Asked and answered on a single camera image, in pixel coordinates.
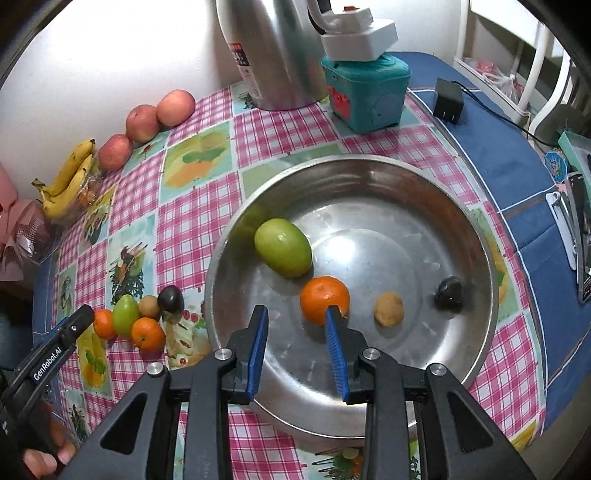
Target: phone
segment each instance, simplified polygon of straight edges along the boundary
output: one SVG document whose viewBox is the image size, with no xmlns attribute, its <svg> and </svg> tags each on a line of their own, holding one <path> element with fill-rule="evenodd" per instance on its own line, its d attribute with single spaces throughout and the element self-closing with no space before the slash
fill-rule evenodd
<svg viewBox="0 0 591 480">
<path fill-rule="evenodd" d="M 566 180 L 566 192 L 573 217 L 574 241 L 577 247 L 579 302 L 584 303 L 591 297 L 591 205 L 583 174 L 569 173 Z"/>
</svg>

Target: stainless steel bowl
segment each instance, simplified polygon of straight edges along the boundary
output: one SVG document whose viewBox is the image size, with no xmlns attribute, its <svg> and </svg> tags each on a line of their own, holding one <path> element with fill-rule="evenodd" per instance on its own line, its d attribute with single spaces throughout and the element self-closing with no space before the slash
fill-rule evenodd
<svg viewBox="0 0 591 480">
<path fill-rule="evenodd" d="M 288 280 L 254 249 L 269 218 L 295 223 L 313 250 L 313 271 Z M 399 363 L 441 362 L 469 385 L 491 345 L 498 311 L 494 263 L 483 233 L 447 189 L 420 170 L 375 155 L 333 155 L 289 168 L 259 188 L 226 226 L 205 287 L 207 331 L 214 348 L 247 325 L 256 304 L 269 309 L 259 412 L 292 434 L 360 439 L 365 405 L 347 406 L 335 389 L 324 328 L 303 318 L 299 292 L 312 277 L 341 279 L 351 295 L 349 326 Z M 435 309 L 442 279 L 459 276 L 465 306 Z M 394 290 L 404 321 L 373 319 L 375 299 Z M 409 425 L 414 411 L 407 408 Z"/>
</svg>

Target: black charger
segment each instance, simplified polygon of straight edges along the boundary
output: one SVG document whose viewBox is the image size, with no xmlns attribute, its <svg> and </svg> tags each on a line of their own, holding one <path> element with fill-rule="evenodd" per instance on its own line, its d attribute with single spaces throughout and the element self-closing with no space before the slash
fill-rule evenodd
<svg viewBox="0 0 591 480">
<path fill-rule="evenodd" d="M 438 78 L 435 84 L 435 94 L 433 115 L 446 122 L 456 124 L 464 108 L 462 88 L 457 83 Z"/>
</svg>

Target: stainless steel thermos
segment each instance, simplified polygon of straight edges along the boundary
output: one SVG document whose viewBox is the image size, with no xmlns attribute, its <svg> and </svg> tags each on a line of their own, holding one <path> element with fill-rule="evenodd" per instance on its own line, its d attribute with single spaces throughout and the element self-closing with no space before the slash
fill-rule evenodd
<svg viewBox="0 0 591 480">
<path fill-rule="evenodd" d="M 257 107 L 292 110 L 326 96 L 306 0 L 217 0 L 217 15 Z"/>
</svg>

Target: banana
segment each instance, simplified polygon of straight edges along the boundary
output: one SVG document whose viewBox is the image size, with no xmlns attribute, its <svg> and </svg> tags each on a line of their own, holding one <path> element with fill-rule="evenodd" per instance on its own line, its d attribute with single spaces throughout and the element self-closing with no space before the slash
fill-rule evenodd
<svg viewBox="0 0 591 480">
<path fill-rule="evenodd" d="M 78 170 L 74 173 L 70 184 L 59 195 L 52 197 L 44 189 L 40 190 L 41 198 L 43 199 L 43 211 L 48 218 L 55 219 L 64 215 L 64 212 L 84 185 L 86 173 L 91 165 L 92 154 L 86 157 Z"/>
<path fill-rule="evenodd" d="M 82 162 L 95 152 L 95 140 L 86 140 L 78 145 L 70 154 L 70 157 L 62 165 L 59 174 L 51 182 L 51 185 L 45 186 L 42 182 L 35 179 L 33 185 L 39 189 L 43 189 L 48 195 L 55 197 L 62 193 L 70 184 L 72 178 L 79 171 Z"/>
</svg>

